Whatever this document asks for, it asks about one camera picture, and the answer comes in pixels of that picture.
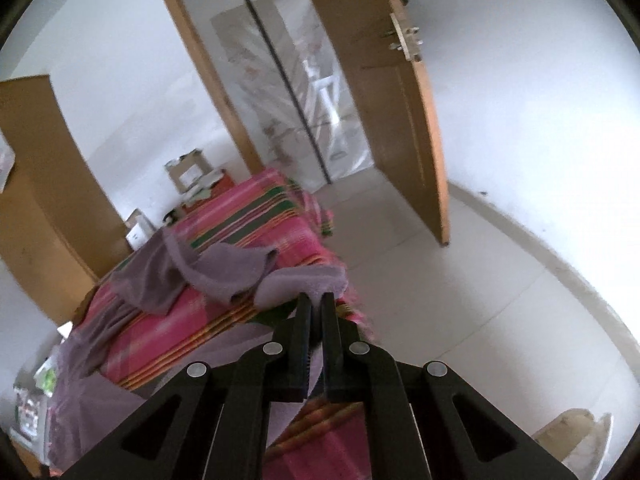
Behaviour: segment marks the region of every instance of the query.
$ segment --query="bed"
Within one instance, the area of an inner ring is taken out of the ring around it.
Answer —
[[[276,247],[276,268],[343,265],[321,241],[332,232],[331,214],[294,181],[273,169],[206,203],[171,229],[197,251],[216,242]],[[115,299],[106,279],[79,326]],[[356,303],[354,290],[348,288],[337,301],[338,314],[367,332],[366,320],[354,307]],[[258,313],[250,298],[229,311],[188,286],[168,316],[139,314],[130,322],[111,344],[100,373],[127,390],[148,390],[181,358],[225,330],[256,321],[274,326],[289,313],[281,308]],[[309,400],[264,457],[266,479],[356,480],[368,475],[362,407],[329,404],[321,396]]]

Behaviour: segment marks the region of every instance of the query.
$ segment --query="white plastic bag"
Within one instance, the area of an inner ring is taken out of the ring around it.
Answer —
[[[11,146],[7,144],[2,132],[0,132],[0,193],[4,191],[4,186],[14,164],[14,150],[12,150]]]

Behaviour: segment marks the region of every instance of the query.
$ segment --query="purple blanket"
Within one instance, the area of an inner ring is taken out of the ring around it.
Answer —
[[[255,294],[254,303],[263,310],[293,300],[302,292],[318,306],[323,293],[339,297],[346,290],[347,279],[341,267],[293,267],[271,272],[276,256],[270,248],[238,248],[224,243],[197,254],[170,230],[159,230],[122,270],[112,274],[118,299],[74,330],[60,347],[58,382],[52,397],[51,463],[58,469],[68,469],[144,402],[97,372],[110,342],[140,311],[166,316],[187,284],[229,308],[235,298]],[[196,349],[168,373],[177,373],[193,360],[214,367],[227,364],[270,339],[271,329],[265,326],[238,326]],[[320,355],[316,351],[312,358],[311,384],[315,384],[321,369]],[[272,406],[271,441],[301,406]]]

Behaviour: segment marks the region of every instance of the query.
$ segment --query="wall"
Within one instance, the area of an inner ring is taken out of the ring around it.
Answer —
[[[640,339],[640,54],[613,10],[605,0],[408,9],[449,179],[548,244]]]
[[[59,340],[54,323],[15,282],[0,260],[0,427],[14,417],[13,385],[21,370],[33,373]]]
[[[123,218],[138,207],[159,224],[178,202],[163,165],[196,147],[248,177],[162,0],[34,0],[0,51],[0,78],[39,73]]]

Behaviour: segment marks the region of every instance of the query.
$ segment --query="triangular cutout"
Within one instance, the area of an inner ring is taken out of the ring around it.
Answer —
[[[453,397],[466,434],[480,462],[491,462],[516,449],[516,440],[462,394]]]
[[[155,460],[180,406],[180,396],[169,397],[122,440],[122,449],[147,460]]]

